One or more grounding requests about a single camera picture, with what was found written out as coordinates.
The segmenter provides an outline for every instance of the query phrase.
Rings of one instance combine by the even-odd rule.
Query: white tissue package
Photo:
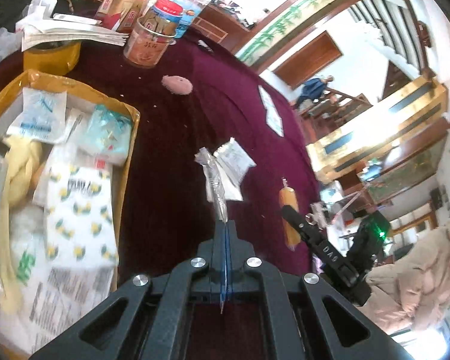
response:
[[[45,143],[58,143],[65,131],[67,92],[51,93],[23,88],[23,111],[7,130]]]
[[[54,164],[45,214],[51,266],[96,269],[118,265],[107,171]]]

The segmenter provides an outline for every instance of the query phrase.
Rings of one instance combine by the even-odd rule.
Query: brown door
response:
[[[334,40],[325,31],[283,62],[274,73],[295,89],[341,56]]]

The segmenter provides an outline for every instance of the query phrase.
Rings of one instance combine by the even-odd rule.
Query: pink sponge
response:
[[[180,76],[163,76],[162,85],[176,95],[189,95],[193,89],[192,83]]]

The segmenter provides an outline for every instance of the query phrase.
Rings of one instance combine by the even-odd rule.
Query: person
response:
[[[429,231],[395,264],[373,268],[366,281],[372,294],[357,308],[385,333],[437,325],[450,307],[450,226]]]
[[[327,89],[328,83],[331,83],[333,80],[333,76],[328,76],[325,79],[309,79],[306,81],[303,85],[302,93],[295,102],[293,108],[299,109],[300,105],[308,99],[312,100],[314,103],[318,103],[319,98],[323,95],[323,91]]]

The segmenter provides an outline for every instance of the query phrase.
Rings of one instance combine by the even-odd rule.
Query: red lid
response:
[[[183,8],[180,5],[170,0],[157,0],[155,8],[173,16],[180,16],[183,12]]]

